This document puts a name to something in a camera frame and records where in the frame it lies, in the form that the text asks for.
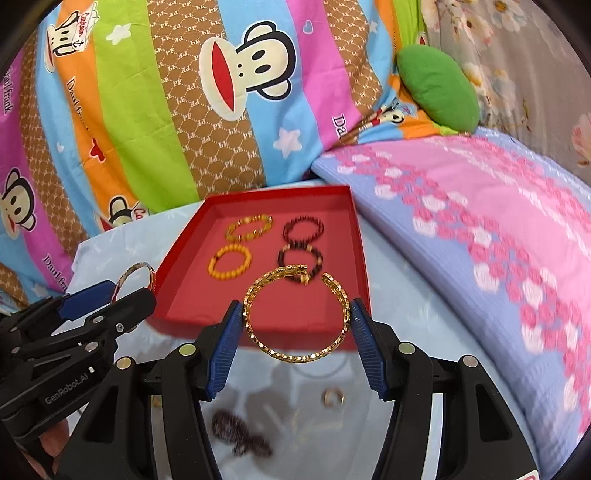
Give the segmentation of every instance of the blue stripe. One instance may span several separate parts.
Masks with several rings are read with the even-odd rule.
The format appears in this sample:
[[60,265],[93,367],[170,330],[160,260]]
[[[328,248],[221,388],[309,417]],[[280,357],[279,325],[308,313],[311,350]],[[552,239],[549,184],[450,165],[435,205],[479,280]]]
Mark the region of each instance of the blue stripe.
[[[50,24],[57,22],[59,11],[60,7],[54,9],[39,27],[35,80],[37,103],[56,172],[84,230],[88,236],[95,236],[101,233],[95,220],[98,207],[80,161],[72,113],[59,74],[49,73],[43,61],[46,48],[45,32]],[[58,143],[63,147],[62,152],[58,151]]]
[[[271,20],[277,29],[291,38],[297,56],[295,72],[291,76],[292,90],[284,100],[266,100],[257,93],[249,93],[246,109],[252,131],[261,153],[267,185],[279,185],[302,179],[323,147],[316,118],[304,95],[301,80],[299,46],[293,19],[283,0],[277,2],[251,2],[248,0],[218,0],[228,41],[242,44],[246,29],[262,20]],[[273,147],[279,139],[279,129],[299,130],[301,150],[292,151],[283,158],[281,150]]]
[[375,105],[379,108],[386,102],[388,92],[391,90],[388,78],[394,67],[394,49],[392,48],[392,40],[388,35],[388,30],[386,30],[386,26],[375,8],[374,0],[359,0],[359,6],[367,19],[368,25],[371,26],[372,22],[377,23],[377,33],[369,31],[366,54],[369,65],[382,85],[382,96]]

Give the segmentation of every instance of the heart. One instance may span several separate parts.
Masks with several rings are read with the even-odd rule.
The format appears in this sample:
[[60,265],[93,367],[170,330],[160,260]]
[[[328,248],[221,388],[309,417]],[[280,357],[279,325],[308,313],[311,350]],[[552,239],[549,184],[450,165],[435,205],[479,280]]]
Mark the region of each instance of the heart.
[[301,28],[301,30],[306,35],[312,35],[312,33],[314,33],[314,25],[312,25],[312,22],[310,20],[306,20],[306,23]]

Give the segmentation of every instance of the bangle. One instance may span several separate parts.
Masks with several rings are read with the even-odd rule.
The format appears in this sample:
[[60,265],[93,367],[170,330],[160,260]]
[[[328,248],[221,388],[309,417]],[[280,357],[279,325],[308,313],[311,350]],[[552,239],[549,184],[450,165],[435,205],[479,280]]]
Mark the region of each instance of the bangle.
[[115,285],[115,289],[113,290],[113,295],[111,295],[111,303],[114,303],[117,300],[117,294],[121,290],[121,287],[123,286],[125,281],[129,278],[129,276],[133,272],[135,272],[136,270],[139,270],[140,268],[147,268],[148,271],[150,272],[150,283],[148,285],[148,289],[150,291],[154,291],[154,288],[156,286],[156,272],[152,268],[152,265],[150,265],[149,263],[139,262],[139,263],[136,263],[136,264],[132,265],[131,267],[129,267],[127,269],[127,271],[123,275],[121,275],[121,277],[117,281],[117,285]]
[[279,255],[277,255],[277,265],[279,265],[280,267],[285,267],[285,252],[287,252],[288,250],[304,250],[306,252],[310,252],[312,255],[314,255],[316,257],[316,264],[314,265],[314,268],[312,269],[311,273],[306,273],[305,275],[301,275],[300,278],[298,279],[297,276],[293,276],[293,277],[286,277],[287,280],[291,280],[294,282],[298,282],[298,283],[303,283],[304,285],[307,285],[310,280],[312,280],[312,278],[314,278],[319,272],[320,270],[322,270],[322,254],[320,253],[320,251],[313,247],[312,245],[308,244],[306,246],[302,245],[302,244],[292,244],[292,245],[285,245],[280,251],[279,251]]
[[[252,222],[265,222],[265,224],[258,230],[253,230],[252,232],[245,233],[244,235],[234,235],[234,230],[236,230],[239,226],[249,225]],[[229,242],[249,242],[250,240],[254,240],[255,238],[267,233],[269,230],[271,230],[272,226],[273,217],[271,217],[271,215],[261,214],[251,217],[244,217],[240,220],[237,220],[228,227],[228,230],[226,230],[226,240]]]
[[[228,252],[240,252],[241,254],[243,254],[244,263],[235,270],[230,270],[229,272],[218,272],[216,270],[216,263]],[[217,253],[213,256],[213,258],[209,261],[207,273],[209,273],[209,275],[211,275],[216,280],[231,280],[232,278],[236,278],[242,275],[248,269],[248,267],[251,266],[251,262],[252,254],[248,248],[243,247],[239,244],[230,244],[218,250]]]
[[[296,226],[296,223],[299,222],[312,222],[316,224],[316,233],[314,235],[309,236],[308,238],[301,238],[301,239],[292,239],[290,238],[290,233]],[[318,240],[322,234],[324,233],[324,224],[315,217],[310,215],[303,215],[297,218],[294,218],[291,222],[286,223],[283,227],[283,239],[288,244],[303,244],[307,245],[312,243],[314,240]]]
[[320,352],[316,352],[311,355],[294,356],[272,350],[257,338],[257,336],[252,330],[252,325],[250,321],[252,302],[255,299],[256,294],[259,293],[265,285],[268,285],[269,283],[275,280],[284,277],[293,277],[295,275],[302,276],[305,275],[307,271],[308,267],[306,267],[305,265],[288,265],[286,267],[278,267],[275,270],[265,273],[261,278],[256,280],[256,282],[254,282],[253,285],[251,285],[251,287],[246,292],[246,297],[244,297],[242,317],[244,318],[244,327],[246,328],[248,337],[253,342],[255,342],[255,344],[264,353],[277,360],[281,360],[282,362],[288,362],[291,364],[304,364],[306,362],[313,362],[315,360],[318,360],[319,358],[325,357],[333,350],[335,350],[343,342],[343,340],[345,339],[345,335],[349,330],[349,325],[351,322],[351,307],[349,305],[349,299],[347,298],[347,294],[345,293],[345,290],[339,282],[337,282],[328,273],[323,273],[321,276],[322,281],[328,288],[330,288],[330,291],[335,294],[343,309],[343,328],[341,329],[339,336],[336,338],[334,342],[332,342],[326,348],[322,349]]

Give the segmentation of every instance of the gray floral curtain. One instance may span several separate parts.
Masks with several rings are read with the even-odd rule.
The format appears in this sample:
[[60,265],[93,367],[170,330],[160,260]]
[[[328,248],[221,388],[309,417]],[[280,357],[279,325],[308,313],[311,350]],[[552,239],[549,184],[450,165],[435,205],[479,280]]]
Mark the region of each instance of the gray floral curtain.
[[591,184],[591,77],[532,0],[421,0],[429,42],[472,82],[480,122]]

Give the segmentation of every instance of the colorful striped blanket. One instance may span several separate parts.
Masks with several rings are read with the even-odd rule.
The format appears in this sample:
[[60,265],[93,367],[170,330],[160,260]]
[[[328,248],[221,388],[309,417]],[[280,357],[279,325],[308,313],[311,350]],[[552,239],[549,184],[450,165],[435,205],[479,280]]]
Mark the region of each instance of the colorful striped blanket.
[[397,75],[415,41],[417,0],[64,0],[2,82],[0,288],[65,291],[87,237],[335,145],[446,132]]

